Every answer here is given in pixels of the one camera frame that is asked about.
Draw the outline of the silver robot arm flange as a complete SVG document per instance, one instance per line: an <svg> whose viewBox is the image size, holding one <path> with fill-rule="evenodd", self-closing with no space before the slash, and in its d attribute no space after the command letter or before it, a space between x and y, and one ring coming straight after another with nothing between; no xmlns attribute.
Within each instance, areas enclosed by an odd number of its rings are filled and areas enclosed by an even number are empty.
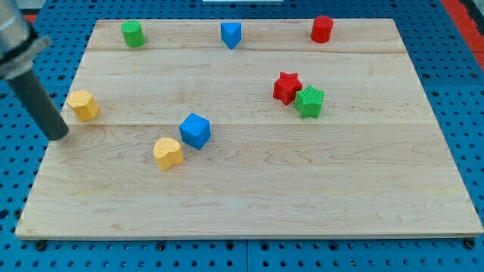
<svg viewBox="0 0 484 272"><path fill-rule="evenodd" d="M33 60L51 46L39 36L15 1L1 0L1 79L11 80L33 68Z"/></svg>

